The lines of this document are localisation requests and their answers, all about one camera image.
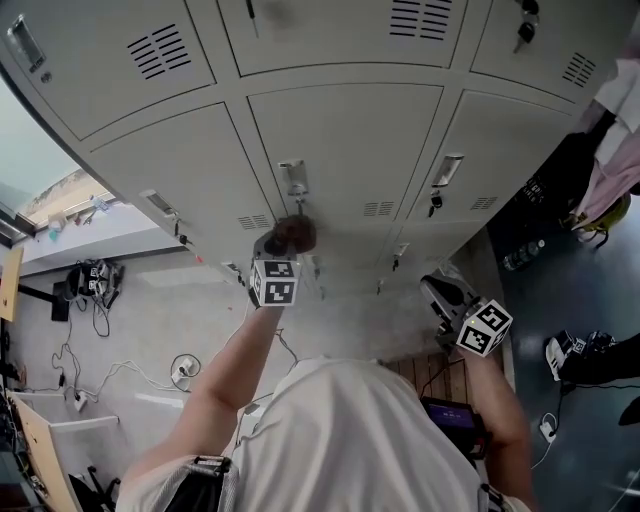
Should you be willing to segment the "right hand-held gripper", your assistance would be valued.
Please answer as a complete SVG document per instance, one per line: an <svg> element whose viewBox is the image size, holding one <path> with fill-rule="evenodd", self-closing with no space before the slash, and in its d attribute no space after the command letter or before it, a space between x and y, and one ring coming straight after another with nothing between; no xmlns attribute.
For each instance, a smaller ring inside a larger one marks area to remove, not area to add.
<svg viewBox="0 0 640 512"><path fill-rule="evenodd" d="M435 340L447 354L458 349L486 357L513 323L499 302L478 295L458 279L430 274L420 285L432 297L431 307L441 320Z"/></svg>

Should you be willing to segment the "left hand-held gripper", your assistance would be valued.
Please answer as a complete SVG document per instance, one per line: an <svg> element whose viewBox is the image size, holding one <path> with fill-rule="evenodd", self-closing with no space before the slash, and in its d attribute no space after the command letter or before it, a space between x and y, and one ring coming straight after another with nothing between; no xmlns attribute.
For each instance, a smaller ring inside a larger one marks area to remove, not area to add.
<svg viewBox="0 0 640 512"><path fill-rule="evenodd" d="M249 297L256 308L293 306L301 264L291 242L274 230L254 244L251 259Z"/></svg>

